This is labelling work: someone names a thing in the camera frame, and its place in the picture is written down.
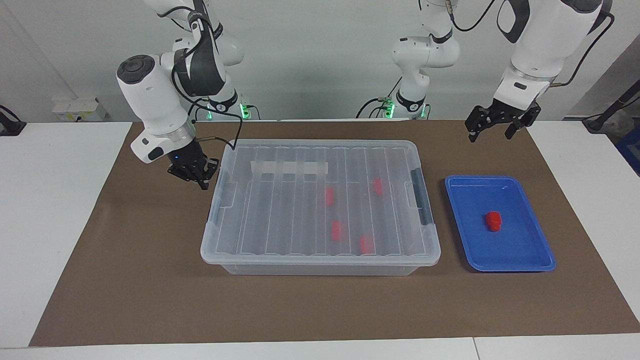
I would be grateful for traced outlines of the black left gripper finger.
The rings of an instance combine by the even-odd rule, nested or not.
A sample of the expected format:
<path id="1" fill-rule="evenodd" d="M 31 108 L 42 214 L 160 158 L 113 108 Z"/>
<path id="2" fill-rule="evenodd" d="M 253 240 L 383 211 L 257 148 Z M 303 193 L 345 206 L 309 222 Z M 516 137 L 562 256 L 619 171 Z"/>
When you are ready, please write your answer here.
<path id="1" fill-rule="evenodd" d="M 515 118 L 505 130 L 504 135 L 506 139 L 511 140 L 519 130 L 529 127 L 530 125 L 531 117 L 528 115 L 523 115 L 521 118 Z"/>
<path id="2" fill-rule="evenodd" d="M 464 125 L 468 132 L 468 139 L 474 143 L 487 124 L 487 109 L 476 105 L 467 116 Z"/>

